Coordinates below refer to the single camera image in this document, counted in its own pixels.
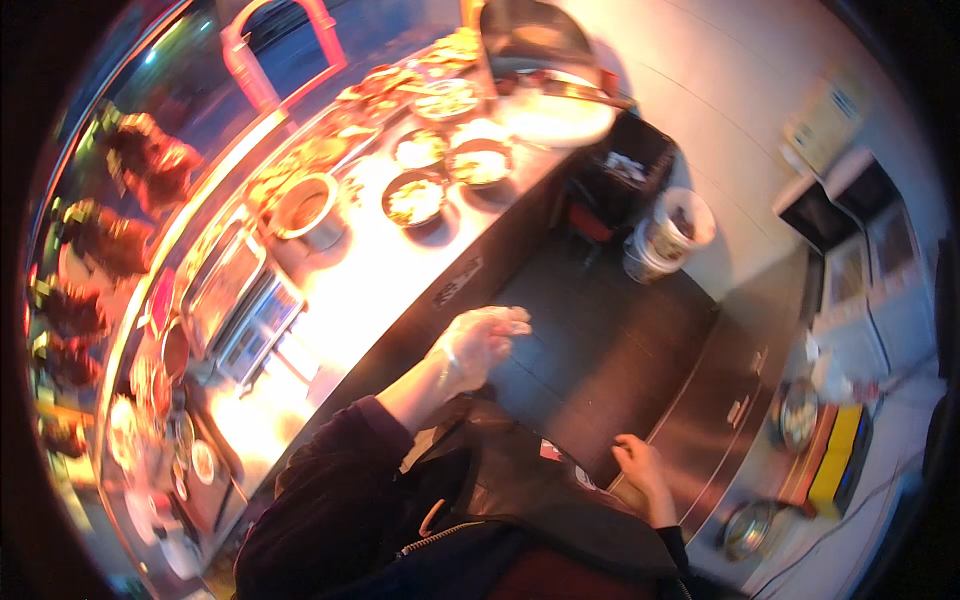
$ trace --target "hand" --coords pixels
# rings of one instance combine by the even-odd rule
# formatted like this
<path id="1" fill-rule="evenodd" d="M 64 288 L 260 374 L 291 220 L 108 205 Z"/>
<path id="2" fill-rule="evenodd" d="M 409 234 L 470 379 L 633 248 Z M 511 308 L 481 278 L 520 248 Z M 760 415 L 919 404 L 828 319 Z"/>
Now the hand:
<path id="1" fill-rule="evenodd" d="M 621 434 L 615 439 L 617 445 L 611 448 L 613 458 L 627 481 L 643 492 L 650 502 L 650 525 L 659 529 L 679 524 L 677 508 L 663 477 L 657 449 L 632 434 Z"/>
<path id="2" fill-rule="evenodd" d="M 480 388 L 490 369 L 510 356 L 511 338 L 533 331 L 529 321 L 530 313 L 519 306 L 485 306 L 454 319 L 427 353 L 445 361 L 447 396 Z"/>

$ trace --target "sleeve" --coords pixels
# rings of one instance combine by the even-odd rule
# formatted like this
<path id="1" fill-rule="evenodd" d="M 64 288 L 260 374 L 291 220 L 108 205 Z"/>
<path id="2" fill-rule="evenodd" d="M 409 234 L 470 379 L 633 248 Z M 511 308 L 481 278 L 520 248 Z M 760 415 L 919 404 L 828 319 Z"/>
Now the sleeve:
<path id="1" fill-rule="evenodd" d="M 338 412 L 276 480 L 234 565 L 237 598 L 302 597 L 354 581 L 398 519 L 397 468 L 413 445 L 373 396 Z"/>
<path id="2" fill-rule="evenodd" d="M 688 575 L 690 573 L 690 563 L 686 557 L 686 544 L 684 544 L 684 536 L 680 525 L 663 527 L 656 531 L 660 539 L 663 540 L 666 551 L 670 553 L 670 558 L 677 564 L 680 574 Z"/>

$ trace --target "zipper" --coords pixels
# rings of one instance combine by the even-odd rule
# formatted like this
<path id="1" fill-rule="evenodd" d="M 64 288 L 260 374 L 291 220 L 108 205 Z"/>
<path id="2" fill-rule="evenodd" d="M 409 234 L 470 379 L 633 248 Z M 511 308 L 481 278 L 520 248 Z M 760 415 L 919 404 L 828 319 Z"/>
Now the zipper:
<path id="1" fill-rule="evenodd" d="M 693 600 L 693 596 L 690 595 L 690 590 L 686 588 L 686 584 L 681 578 L 677 578 L 677 583 L 680 584 L 680 588 L 684 591 L 684 596 L 686 600 Z"/>
<path id="2" fill-rule="evenodd" d="M 468 528 L 469 526 L 471 526 L 471 525 L 482 525 L 482 524 L 484 524 L 484 523 L 486 523 L 486 522 L 487 522 L 487 521 L 472 521 L 472 522 L 469 522 L 469 523 L 460 523 L 459 525 L 454 525 L 453 527 L 450 527 L 449 529 L 444 529 L 444 530 L 443 530 L 442 532 L 440 532 L 439 534 L 434 534 L 434 535 L 430 536 L 429 538 L 423 538 L 423 539 L 420 540 L 420 541 L 415 541 L 415 542 L 413 542 L 413 543 L 408 543 L 407 545 L 403 546 L 403 547 L 400 549 L 399 552 L 396 553 L 396 558 L 399 560 L 399 559 L 401 559 L 401 558 L 409 555 L 409 554 L 410 554 L 411 552 L 413 552 L 414 550 L 420 550 L 420 549 L 423 548 L 424 546 L 428 546 L 428 545 L 430 545 L 431 543 L 433 543 L 434 541 L 437 541 L 437 540 L 439 540 L 439 539 L 441 539 L 441 538 L 445 538 L 445 537 L 449 536 L 449 535 L 452 534 L 452 533 L 456 533 L 456 532 L 460 531 L 461 529 L 467 529 L 467 528 Z"/>

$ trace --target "white bucket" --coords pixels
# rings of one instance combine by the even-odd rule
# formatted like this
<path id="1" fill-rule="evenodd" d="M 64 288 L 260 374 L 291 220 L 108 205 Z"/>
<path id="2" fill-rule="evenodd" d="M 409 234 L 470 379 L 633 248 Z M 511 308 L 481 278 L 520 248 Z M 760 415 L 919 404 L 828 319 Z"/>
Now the white bucket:
<path id="1" fill-rule="evenodd" d="M 646 243 L 647 220 L 636 226 L 634 232 L 623 243 L 623 270 L 637 283 L 652 283 L 663 276 L 676 273 L 684 264 L 684 259 L 663 260 L 650 251 Z"/>
<path id="2" fill-rule="evenodd" d="M 683 235 L 670 215 L 678 207 L 693 226 L 693 239 Z M 647 228 L 648 252 L 655 252 L 665 261 L 681 260 L 691 252 L 709 244 L 716 233 L 716 221 L 709 206 L 700 196 L 682 187 L 667 188 L 657 199 L 654 222 Z"/>

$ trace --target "dark jacket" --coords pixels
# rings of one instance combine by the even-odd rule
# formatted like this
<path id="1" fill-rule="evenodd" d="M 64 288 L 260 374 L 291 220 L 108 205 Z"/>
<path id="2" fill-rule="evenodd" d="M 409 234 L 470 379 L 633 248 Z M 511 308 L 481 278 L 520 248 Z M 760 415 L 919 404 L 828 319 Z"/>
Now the dark jacket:
<path id="1" fill-rule="evenodd" d="M 277 478 L 276 501 L 248 533 L 234 567 L 238 600 L 485 597 L 530 536 L 487 522 L 395 560 L 419 539 L 410 523 L 424 514 L 411 511 L 398 471 L 412 445 L 373 396 L 321 427 L 291 457 Z M 686 572 L 680 528 L 658 533 Z"/>

